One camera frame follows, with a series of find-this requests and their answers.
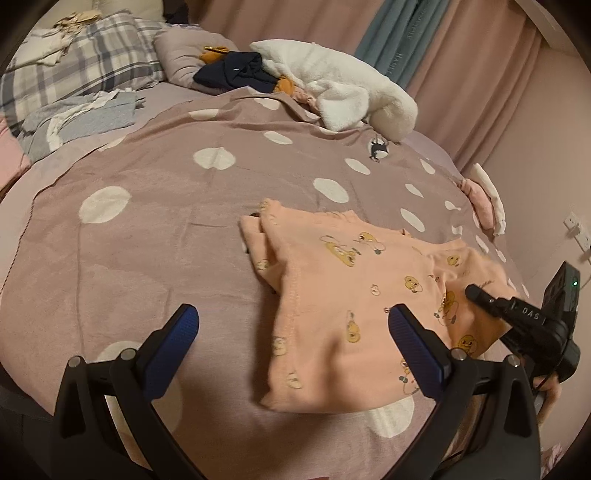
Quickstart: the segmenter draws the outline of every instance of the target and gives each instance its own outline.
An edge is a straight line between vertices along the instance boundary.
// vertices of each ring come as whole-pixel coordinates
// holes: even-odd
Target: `folded clothes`
[[[133,125],[137,103],[137,93],[119,90],[60,100],[29,115],[18,141],[35,163],[76,138]]]
[[[429,244],[352,211],[309,213],[273,200],[240,225],[256,272],[281,295],[262,400],[273,410],[364,411],[416,392],[388,331],[395,304],[474,357],[509,328],[464,294],[474,283],[516,296],[505,271],[460,239]]]
[[[53,66],[60,61],[73,39],[74,35],[65,34],[57,28],[32,30],[18,47],[7,72],[34,63]]]
[[[463,179],[460,183],[460,190],[468,197],[476,216],[483,230],[491,230],[495,227],[495,212],[492,207],[491,199],[484,189],[475,181]]]
[[[273,93],[278,80],[262,69],[261,54],[252,51],[230,51],[204,65],[193,79],[208,88],[233,90],[249,86],[261,93]]]

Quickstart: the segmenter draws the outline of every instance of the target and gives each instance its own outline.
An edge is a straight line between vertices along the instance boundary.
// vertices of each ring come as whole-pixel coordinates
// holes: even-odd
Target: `wall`
[[[484,165],[507,216],[509,251],[533,303],[566,260],[591,275],[563,219],[572,210],[591,228],[591,73],[579,57],[543,47],[518,109]],[[544,425],[545,447],[571,444],[591,411],[591,283],[581,292],[575,375]]]

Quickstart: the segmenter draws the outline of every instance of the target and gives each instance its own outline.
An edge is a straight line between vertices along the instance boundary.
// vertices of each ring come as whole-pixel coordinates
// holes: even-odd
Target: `pink towel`
[[[488,198],[484,189],[475,181],[463,179],[460,190],[464,192],[472,203],[482,229],[493,229],[495,227],[495,211],[492,207],[491,199]]]
[[[0,200],[8,189],[31,167],[31,161],[12,136],[6,119],[0,115]]]

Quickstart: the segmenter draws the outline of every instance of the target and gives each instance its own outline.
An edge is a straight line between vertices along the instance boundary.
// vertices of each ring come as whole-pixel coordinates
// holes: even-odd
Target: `white towel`
[[[18,47],[7,71],[33,63],[53,66],[60,61],[73,39],[73,35],[66,35],[57,28],[32,30]]]
[[[497,191],[491,178],[488,176],[488,173],[484,171],[479,163],[474,163],[470,169],[468,178],[480,185],[488,195],[488,198],[491,199],[492,208],[495,212],[495,231],[493,232],[493,235],[503,235],[507,226],[505,220],[505,208],[503,207],[501,197],[499,197],[499,192]]]

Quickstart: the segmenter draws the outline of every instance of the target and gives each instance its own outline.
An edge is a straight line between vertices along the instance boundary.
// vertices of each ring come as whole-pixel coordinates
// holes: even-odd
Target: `bedsheet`
[[[53,411],[69,357],[113,358],[180,303],[195,305],[199,336],[155,407],[212,480],[379,479],[433,407],[420,392],[339,415],[259,405],[278,296],[257,280],[238,219],[262,198],[352,209],[429,242],[462,237],[522,292],[505,247],[479,230],[446,170],[367,125],[328,131],[282,93],[245,88],[176,105],[66,170],[35,198],[8,275],[0,361]]]

